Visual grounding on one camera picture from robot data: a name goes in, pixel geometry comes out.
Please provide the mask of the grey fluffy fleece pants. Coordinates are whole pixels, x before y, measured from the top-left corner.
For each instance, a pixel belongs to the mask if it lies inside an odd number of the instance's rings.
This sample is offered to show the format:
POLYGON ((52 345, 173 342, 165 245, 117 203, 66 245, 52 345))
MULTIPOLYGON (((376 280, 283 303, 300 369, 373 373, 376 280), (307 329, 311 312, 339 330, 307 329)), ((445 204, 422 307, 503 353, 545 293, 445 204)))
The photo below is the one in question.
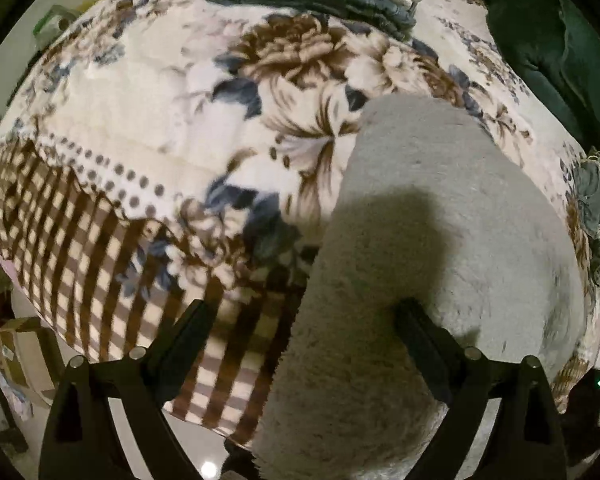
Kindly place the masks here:
POLYGON ((393 327, 414 298, 490 359, 548 376, 584 329, 565 222, 464 110, 368 102, 252 452, 267 479, 401 479, 445 415, 393 327))

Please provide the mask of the cardboard box on floor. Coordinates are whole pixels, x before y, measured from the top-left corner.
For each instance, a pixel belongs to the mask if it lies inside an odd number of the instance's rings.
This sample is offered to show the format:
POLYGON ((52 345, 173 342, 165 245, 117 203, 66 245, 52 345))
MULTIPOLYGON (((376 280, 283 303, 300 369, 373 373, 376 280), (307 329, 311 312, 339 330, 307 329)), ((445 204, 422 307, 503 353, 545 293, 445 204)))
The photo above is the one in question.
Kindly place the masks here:
POLYGON ((30 402, 53 405, 65 364, 55 333, 39 318, 14 318, 0 328, 0 367, 30 402))

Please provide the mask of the distressed blue denim jeans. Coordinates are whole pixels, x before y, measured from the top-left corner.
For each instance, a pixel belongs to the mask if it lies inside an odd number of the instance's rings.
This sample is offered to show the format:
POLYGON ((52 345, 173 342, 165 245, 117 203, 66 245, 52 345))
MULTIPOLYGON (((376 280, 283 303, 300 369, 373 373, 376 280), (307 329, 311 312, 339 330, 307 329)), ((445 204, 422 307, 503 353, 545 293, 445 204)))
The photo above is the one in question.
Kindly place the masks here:
POLYGON ((600 286, 600 151, 592 148, 574 170, 577 207, 591 252, 593 282, 600 286))

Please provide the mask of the floral plush bed blanket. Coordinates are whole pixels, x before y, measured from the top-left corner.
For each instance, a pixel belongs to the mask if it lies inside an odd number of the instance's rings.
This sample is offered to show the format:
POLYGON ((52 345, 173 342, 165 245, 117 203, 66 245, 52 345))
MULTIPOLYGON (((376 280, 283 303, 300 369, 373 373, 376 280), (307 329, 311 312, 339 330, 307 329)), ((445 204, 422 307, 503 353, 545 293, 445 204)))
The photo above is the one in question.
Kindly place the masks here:
POLYGON ((0 260, 41 318, 94 362, 149 344, 218 292, 211 338, 168 403, 250 445, 358 136, 393 93, 476 118, 553 207, 600 341, 577 206, 583 150, 501 58, 482 0, 418 0, 411 35, 289 6, 99 0, 49 47, 0 125, 0 260))

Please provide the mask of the dark green garment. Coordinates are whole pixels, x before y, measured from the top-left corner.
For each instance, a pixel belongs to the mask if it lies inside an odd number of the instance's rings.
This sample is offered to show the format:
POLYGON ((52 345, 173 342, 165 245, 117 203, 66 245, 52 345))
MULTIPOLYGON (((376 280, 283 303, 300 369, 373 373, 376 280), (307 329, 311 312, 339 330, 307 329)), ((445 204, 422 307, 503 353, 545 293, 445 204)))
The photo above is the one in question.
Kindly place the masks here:
POLYGON ((600 36, 570 0, 483 0, 502 58, 585 151, 600 151, 600 36))

